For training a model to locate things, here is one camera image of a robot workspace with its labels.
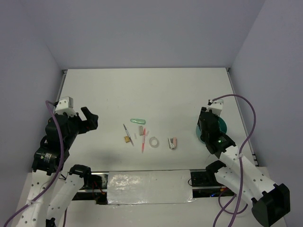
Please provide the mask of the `green translucent highlighter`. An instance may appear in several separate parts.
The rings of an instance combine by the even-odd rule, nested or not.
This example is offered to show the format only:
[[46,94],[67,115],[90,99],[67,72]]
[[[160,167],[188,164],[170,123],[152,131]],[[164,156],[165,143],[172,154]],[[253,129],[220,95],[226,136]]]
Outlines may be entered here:
[[146,124],[146,121],[144,119],[138,119],[138,118],[131,118],[130,122],[140,124],[140,125]]

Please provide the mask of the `grey beige eraser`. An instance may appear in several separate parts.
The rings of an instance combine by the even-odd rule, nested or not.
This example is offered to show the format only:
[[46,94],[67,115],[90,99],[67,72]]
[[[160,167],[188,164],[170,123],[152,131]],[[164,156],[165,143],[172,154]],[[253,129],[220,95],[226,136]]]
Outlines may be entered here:
[[143,126],[139,126],[139,135],[142,136],[144,134]]

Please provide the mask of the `yellow eraser block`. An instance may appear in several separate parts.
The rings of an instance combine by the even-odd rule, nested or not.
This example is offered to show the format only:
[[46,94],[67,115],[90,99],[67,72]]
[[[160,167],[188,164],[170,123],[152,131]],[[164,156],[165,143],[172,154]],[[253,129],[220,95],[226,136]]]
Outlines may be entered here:
[[131,139],[129,136],[124,136],[124,140],[125,140],[125,143],[131,142]]

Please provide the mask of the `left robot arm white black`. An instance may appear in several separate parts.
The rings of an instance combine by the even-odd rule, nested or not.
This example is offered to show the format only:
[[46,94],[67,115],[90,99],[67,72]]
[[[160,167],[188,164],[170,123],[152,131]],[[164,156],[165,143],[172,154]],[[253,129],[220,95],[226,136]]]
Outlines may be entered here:
[[26,204],[20,214],[18,227],[56,227],[66,220],[66,211],[80,188],[92,185],[91,168],[74,165],[68,172],[61,189],[54,188],[61,175],[69,150],[80,134],[96,130],[98,116],[82,107],[86,120],[82,120],[73,109],[56,108],[45,127],[46,135],[34,154],[32,164],[32,182]]

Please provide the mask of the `clear tape roll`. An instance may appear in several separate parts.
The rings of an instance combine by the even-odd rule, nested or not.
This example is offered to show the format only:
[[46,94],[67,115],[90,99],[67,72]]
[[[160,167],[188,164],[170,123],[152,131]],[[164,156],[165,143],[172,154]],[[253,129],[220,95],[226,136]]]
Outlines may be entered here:
[[149,145],[152,147],[152,148],[157,148],[159,146],[159,141],[156,137],[151,137],[149,139]]

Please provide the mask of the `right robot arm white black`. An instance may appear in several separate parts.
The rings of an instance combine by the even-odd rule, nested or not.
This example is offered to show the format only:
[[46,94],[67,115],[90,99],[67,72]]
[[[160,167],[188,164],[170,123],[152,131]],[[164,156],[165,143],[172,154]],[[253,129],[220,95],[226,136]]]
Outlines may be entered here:
[[290,212],[290,191],[276,184],[250,162],[220,130],[219,109],[202,107],[197,126],[200,139],[217,161],[207,166],[206,181],[229,188],[247,204],[257,222],[270,227]]

